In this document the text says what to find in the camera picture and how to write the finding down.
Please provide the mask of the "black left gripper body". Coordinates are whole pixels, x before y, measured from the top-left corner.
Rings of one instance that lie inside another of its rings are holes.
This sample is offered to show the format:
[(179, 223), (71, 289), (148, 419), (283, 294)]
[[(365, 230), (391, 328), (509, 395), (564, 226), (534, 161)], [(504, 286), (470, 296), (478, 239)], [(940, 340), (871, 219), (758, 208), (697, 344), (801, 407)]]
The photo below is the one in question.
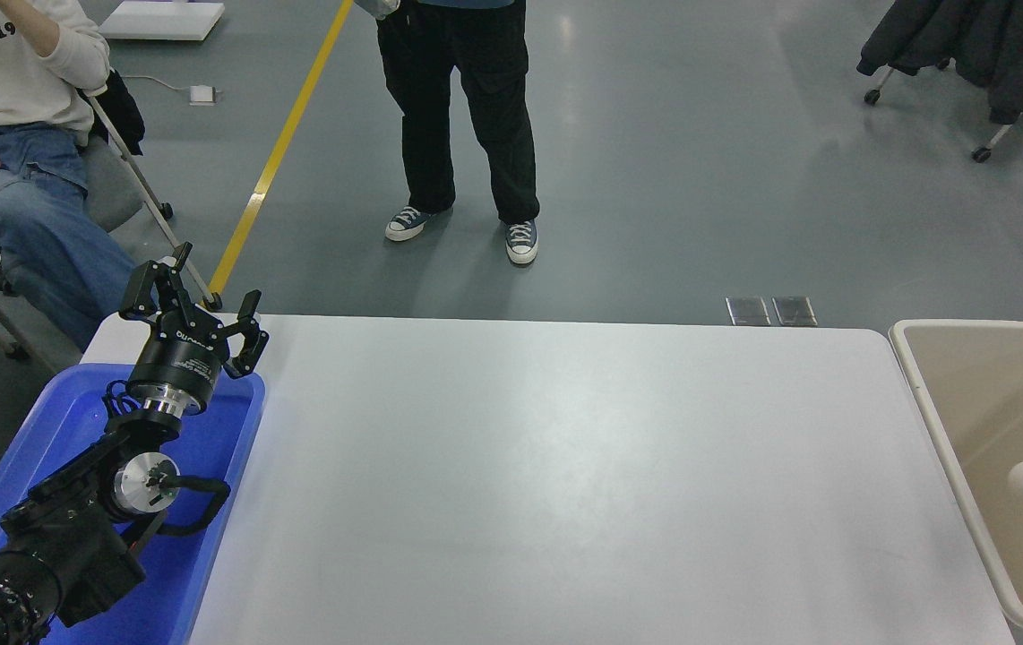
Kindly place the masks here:
[(144, 401), (157, 391), (182, 391), (193, 404), (208, 404), (228, 356), (211, 335), (220, 322), (181, 322), (159, 318), (128, 379), (128, 392)]

